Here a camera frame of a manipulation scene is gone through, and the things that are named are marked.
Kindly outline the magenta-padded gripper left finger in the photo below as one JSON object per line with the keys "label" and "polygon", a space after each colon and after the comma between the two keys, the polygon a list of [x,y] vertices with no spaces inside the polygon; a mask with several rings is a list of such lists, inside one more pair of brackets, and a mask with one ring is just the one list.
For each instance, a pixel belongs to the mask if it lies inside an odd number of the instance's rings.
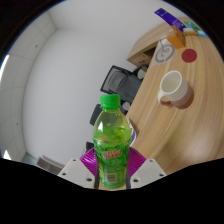
{"label": "magenta-padded gripper left finger", "polygon": [[98,189],[100,180],[95,149],[88,150],[80,158],[72,158],[58,176],[84,188]]}

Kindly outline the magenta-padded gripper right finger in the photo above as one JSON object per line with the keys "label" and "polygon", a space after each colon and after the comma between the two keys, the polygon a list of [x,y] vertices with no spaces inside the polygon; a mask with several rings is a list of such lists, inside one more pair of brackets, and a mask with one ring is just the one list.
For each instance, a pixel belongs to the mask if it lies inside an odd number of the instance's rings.
{"label": "magenta-padded gripper right finger", "polygon": [[166,176],[155,159],[146,159],[136,149],[129,149],[127,162],[126,188],[135,189],[146,186]]}

